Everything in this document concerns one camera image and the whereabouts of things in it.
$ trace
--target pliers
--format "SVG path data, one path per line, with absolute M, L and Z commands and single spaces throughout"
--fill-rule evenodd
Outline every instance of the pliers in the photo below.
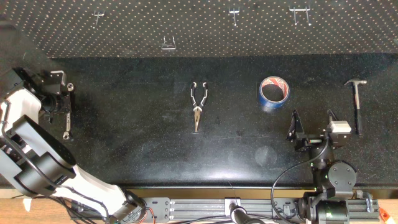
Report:
M 195 89 L 197 87 L 197 83 L 193 82 L 191 86 L 191 100 L 192 100 L 192 106 L 193 106 L 193 112 L 195 112 L 195 132 L 198 131 L 198 125 L 199 125 L 199 119 L 200 119 L 200 114 L 203 110 L 203 107 L 205 106 L 206 100 L 207 100 L 207 94 L 208 94 L 208 89 L 207 89 L 207 83 L 203 83 L 203 87 L 205 89 L 205 95 L 203 99 L 201 100 L 199 106 L 197 105 L 197 102 L 195 100 Z

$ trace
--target tape roll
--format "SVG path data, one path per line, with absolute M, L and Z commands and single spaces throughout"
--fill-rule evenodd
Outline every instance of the tape roll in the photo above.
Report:
M 262 92 L 262 89 L 266 86 L 266 85 L 276 85 L 277 87 L 279 87 L 283 94 L 284 97 L 282 100 L 280 101 L 272 101 L 272 100 L 268 100 L 265 96 L 264 93 Z M 261 84 L 260 84 L 260 89 L 259 89 L 259 101 L 260 104 L 266 108 L 280 108 L 285 101 L 287 100 L 287 98 L 289 97 L 290 94 L 290 88 L 289 85 L 287 84 L 287 82 L 285 80 L 283 80 L 283 78 L 279 78 L 279 77 L 268 77 L 266 79 L 264 79 Z

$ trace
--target black pegboard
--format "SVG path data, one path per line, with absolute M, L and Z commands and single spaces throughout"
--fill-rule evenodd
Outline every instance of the black pegboard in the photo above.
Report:
M 16 0 L 2 13 L 49 57 L 398 52 L 397 1 Z M 310 7 L 297 12 L 290 7 Z M 237 27 L 229 9 L 239 8 Z M 94 11 L 105 11 L 98 20 Z M 163 38 L 176 50 L 161 50 Z

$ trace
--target orange object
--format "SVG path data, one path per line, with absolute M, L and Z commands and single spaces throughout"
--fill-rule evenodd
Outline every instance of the orange object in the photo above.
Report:
M 386 224 L 395 224 L 394 219 L 382 208 L 379 208 L 380 217 Z

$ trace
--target wooden floor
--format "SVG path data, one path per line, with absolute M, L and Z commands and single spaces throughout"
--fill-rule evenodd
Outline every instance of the wooden floor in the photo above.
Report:
M 65 208 L 51 200 L 33 199 L 29 212 L 25 210 L 22 201 L 23 199 L 0 199 L 0 223 L 74 223 Z M 379 200 L 379 204 L 394 220 L 398 220 L 398 200 Z

